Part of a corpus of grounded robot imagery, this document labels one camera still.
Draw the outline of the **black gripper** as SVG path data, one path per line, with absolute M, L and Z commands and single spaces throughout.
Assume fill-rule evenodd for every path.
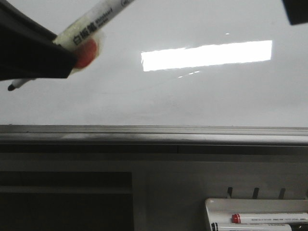
M 308 22 L 308 0 L 283 0 L 282 2 L 291 25 Z

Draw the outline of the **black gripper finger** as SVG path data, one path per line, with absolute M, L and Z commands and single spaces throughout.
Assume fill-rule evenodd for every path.
M 8 1 L 0 2 L 0 79 L 67 78 L 76 56 L 53 43 L 56 35 Z

